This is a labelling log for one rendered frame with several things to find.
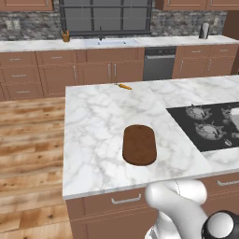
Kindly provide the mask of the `brown oval cutting board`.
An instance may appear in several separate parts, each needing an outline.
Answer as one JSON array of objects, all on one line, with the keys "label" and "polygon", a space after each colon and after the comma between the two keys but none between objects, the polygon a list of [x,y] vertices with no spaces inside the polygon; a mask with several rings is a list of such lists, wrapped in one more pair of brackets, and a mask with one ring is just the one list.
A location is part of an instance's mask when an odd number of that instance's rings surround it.
[{"label": "brown oval cutting board", "polygon": [[122,157],[129,164],[148,166],[157,159],[154,131],[146,125],[130,125],[123,134]]}]

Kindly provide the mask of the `wide brown drawer front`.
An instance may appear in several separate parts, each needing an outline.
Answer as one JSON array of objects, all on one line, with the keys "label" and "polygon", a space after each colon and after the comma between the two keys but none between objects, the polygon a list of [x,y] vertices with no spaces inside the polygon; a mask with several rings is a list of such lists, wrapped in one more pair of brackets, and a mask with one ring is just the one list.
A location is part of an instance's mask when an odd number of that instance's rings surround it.
[{"label": "wide brown drawer front", "polygon": [[[127,204],[112,204],[111,198],[114,198],[115,201],[129,199],[137,197],[138,194],[141,193],[141,200],[138,202],[127,203]],[[135,208],[139,206],[147,205],[145,199],[145,189],[139,188],[134,190],[123,190],[123,191],[116,191],[101,195],[94,195],[85,197],[83,199],[84,208],[85,208],[85,215],[101,215],[108,212],[117,212],[124,209]]]}]

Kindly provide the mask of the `orange carrot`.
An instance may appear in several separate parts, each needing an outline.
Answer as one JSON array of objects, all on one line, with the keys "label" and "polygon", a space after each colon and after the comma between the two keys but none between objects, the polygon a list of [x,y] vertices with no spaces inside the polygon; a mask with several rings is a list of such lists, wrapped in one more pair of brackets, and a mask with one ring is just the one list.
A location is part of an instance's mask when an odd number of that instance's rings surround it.
[{"label": "orange carrot", "polygon": [[119,86],[122,89],[126,89],[126,90],[132,90],[131,87],[124,85],[124,84],[119,84],[119,83],[115,83],[115,85]]}]

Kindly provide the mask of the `black hob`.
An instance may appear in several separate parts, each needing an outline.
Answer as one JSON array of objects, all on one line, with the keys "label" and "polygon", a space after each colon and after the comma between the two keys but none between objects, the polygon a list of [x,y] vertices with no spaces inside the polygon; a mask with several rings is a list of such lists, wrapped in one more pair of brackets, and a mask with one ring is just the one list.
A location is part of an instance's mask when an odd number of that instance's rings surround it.
[{"label": "black hob", "polygon": [[188,105],[168,108],[176,121],[200,152],[239,148],[239,130],[232,122],[231,111],[239,102]]}]

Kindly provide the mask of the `dark grey dishwasher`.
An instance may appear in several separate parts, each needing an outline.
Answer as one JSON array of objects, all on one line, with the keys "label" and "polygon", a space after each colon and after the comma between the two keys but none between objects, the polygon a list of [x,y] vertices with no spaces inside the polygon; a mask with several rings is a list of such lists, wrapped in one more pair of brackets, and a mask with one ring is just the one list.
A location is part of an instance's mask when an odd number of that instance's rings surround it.
[{"label": "dark grey dishwasher", "polygon": [[148,47],[145,49],[143,80],[171,79],[176,47]]}]

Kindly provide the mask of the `long brown base cupboard run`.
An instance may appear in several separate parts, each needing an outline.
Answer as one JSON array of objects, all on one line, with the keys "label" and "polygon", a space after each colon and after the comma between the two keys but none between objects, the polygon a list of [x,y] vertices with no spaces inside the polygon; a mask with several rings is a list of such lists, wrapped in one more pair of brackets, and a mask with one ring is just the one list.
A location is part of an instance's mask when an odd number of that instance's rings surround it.
[{"label": "long brown base cupboard run", "polygon": [[0,101],[61,97],[67,86],[140,81],[143,48],[0,53]]}]

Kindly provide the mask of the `white sink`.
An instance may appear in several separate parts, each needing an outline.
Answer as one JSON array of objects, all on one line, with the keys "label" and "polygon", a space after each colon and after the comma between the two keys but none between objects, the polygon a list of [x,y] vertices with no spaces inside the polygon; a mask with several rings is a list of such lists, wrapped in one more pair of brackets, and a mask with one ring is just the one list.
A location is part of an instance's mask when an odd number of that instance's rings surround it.
[{"label": "white sink", "polygon": [[86,46],[135,46],[138,45],[134,39],[87,39],[84,40]]}]

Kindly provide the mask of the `short brown base cupboard run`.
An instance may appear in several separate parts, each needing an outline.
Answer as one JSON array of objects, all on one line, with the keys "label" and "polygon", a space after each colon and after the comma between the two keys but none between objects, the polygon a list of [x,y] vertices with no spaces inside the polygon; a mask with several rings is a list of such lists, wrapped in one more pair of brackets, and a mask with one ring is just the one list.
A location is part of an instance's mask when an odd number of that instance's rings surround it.
[{"label": "short brown base cupboard run", "polygon": [[172,78],[227,76],[238,47],[239,44],[177,47]]}]

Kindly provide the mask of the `dark framed window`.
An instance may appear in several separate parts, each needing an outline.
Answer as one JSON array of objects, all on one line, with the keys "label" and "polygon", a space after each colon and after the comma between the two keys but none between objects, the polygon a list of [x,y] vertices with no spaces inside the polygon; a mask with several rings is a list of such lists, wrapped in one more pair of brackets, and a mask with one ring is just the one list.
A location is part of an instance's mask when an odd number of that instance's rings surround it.
[{"label": "dark framed window", "polygon": [[63,31],[71,36],[148,35],[152,0],[59,0]]}]

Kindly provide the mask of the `wide brown cupboard door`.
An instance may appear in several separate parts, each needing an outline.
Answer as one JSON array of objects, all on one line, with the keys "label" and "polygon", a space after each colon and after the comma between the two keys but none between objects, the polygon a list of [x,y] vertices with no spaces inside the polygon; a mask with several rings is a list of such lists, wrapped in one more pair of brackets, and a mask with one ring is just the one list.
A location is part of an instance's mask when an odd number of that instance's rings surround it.
[{"label": "wide brown cupboard door", "polygon": [[148,208],[107,215],[87,224],[88,239],[145,239],[156,219],[157,212]]}]

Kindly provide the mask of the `white pot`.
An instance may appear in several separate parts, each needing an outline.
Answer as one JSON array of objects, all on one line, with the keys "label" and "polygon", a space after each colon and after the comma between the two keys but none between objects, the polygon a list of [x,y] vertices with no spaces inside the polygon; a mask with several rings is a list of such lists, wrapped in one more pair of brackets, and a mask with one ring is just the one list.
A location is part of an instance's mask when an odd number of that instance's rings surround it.
[{"label": "white pot", "polygon": [[239,107],[233,108],[231,110],[231,119],[233,124],[236,126],[239,131]]}]

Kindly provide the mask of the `silver kettle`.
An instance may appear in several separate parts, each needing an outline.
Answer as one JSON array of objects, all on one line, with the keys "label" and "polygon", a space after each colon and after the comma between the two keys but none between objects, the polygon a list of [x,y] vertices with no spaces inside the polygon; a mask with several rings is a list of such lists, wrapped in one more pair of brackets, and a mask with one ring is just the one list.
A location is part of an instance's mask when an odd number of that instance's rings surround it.
[{"label": "silver kettle", "polygon": [[208,22],[204,22],[204,23],[201,25],[199,37],[200,37],[201,39],[207,39],[207,38],[208,38],[208,34],[209,34],[209,29],[210,29],[209,23],[208,23]]}]

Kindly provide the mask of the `tall brown cupboard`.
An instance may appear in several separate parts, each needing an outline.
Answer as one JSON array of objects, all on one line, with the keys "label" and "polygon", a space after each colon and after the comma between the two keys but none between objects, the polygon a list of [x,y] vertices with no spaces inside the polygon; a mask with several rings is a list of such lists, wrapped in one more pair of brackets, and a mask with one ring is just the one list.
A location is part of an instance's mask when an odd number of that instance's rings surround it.
[{"label": "tall brown cupboard", "polygon": [[[222,34],[224,36],[239,40],[239,10],[231,10],[227,13]],[[239,48],[232,66],[232,75],[239,73]]]}]

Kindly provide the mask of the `brown wall cupboard run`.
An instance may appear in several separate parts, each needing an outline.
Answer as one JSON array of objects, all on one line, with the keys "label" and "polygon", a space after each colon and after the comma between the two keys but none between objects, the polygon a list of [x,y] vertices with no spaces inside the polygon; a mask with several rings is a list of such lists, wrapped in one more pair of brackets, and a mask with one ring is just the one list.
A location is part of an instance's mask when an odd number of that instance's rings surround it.
[{"label": "brown wall cupboard run", "polygon": [[239,10],[239,0],[155,0],[159,10]]}]

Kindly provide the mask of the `white double wall socket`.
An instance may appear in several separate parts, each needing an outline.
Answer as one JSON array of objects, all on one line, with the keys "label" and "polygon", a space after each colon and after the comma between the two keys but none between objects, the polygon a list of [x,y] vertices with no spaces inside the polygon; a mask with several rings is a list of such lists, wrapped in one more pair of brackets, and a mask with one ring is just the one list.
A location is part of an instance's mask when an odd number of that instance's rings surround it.
[{"label": "white double wall socket", "polygon": [[5,21],[5,24],[6,24],[8,30],[13,30],[13,29],[20,30],[21,29],[19,20]]}]

